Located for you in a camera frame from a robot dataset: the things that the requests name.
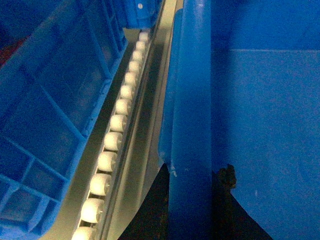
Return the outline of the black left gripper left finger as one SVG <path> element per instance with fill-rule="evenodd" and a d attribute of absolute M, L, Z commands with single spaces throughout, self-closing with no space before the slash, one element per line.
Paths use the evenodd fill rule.
<path fill-rule="evenodd" d="M 137 213 L 120 240 L 166 240 L 168 238 L 170 174 L 164 163 Z"/>

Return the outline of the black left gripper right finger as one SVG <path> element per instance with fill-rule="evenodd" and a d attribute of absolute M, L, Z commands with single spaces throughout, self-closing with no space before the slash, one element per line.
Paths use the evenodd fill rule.
<path fill-rule="evenodd" d="M 212 239 L 271 240 L 272 237 L 244 210 L 232 195 L 237 178 L 233 165 L 212 172 Z"/>

